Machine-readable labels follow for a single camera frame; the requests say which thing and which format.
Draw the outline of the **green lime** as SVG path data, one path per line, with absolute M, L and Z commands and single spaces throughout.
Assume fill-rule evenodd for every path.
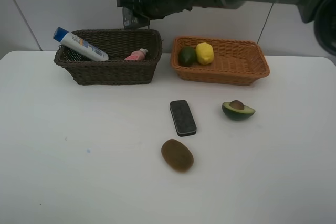
M 178 53 L 180 66 L 190 67 L 197 61 L 197 54 L 193 47 L 183 47 Z

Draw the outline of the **pink white-capped bottle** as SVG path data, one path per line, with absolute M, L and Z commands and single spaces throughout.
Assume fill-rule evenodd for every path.
M 145 56 L 147 53 L 148 53 L 147 49 L 141 48 L 137 51 L 132 52 L 124 60 L 125 61 L 142 61 L 145 59 Z

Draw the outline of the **yellow lemon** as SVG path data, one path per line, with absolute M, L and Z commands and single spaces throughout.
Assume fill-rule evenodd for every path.
M 214 51 L 212 45 L 203 42 L 196 46 L 197 61 L 201 65 L 211 64 L 214 60 Z

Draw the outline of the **white blue-capped shampoo bottle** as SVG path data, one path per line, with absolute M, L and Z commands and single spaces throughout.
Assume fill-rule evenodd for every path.
M 85 56 L 93 61 L 108 61 L 109 56 L 104 51 L 98 49 L 77 35 L 58 27 L 53 35 L 53 39 L 63 46 Z

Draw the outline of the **black whiteboard eraser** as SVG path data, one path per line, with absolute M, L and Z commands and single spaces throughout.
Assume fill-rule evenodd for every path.
M 186 100 L 176 100 L 170 102 L 170 111 L 179 137 L 196 134 L 197 126 Z

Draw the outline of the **halved avocado with pit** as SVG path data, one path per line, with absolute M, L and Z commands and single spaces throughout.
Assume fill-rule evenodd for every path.
M 238 100 L 222 104 L 224 114 L 231 120 L 242 121 L 252 117 L 256 110 L 244 105 Z

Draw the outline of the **brown kiwi fruit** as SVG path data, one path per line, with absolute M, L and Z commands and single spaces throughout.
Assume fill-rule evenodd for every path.
M 170 139 L 162 145 L 161 154 L 166 163 L 180 173 L 189 171 L 194 164 L 191 151 L 175 139 Z

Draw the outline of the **dark green pump bottle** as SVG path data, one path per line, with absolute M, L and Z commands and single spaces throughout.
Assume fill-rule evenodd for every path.
M 148 19 L 142 16 L 135 16 L 133 11 L 126 7 L 122 9 L 122 16 L 124 29 L 139 29 L 150 25 Z

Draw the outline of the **dark brown wicker basket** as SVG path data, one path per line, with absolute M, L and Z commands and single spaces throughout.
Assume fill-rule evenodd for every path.
M 54 62 L 67 70 L 79 85 L 135 85 L 152 81 L 162 54 L 162 39 L 153 29 L 87 29 L 74 34 L 108 54 L 108 61 L 91 61 L 60 46 Z M 141 48 L 148 53 L 142 61 L 125 61 Z

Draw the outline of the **orange wicker basket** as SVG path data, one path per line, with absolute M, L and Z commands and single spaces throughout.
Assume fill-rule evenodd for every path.
M 199 43 L 212 45 L 214 61 L 209 65 L 193 64 L 183 67 L 179 64 L 179 52 Z M 178 76 L 187 81 L 249 86 L 267 77 L 270 69 L 259 45 L 253 41 L 214 39 L 202 37 L 177 37 L 173 43 L 171 66 Z

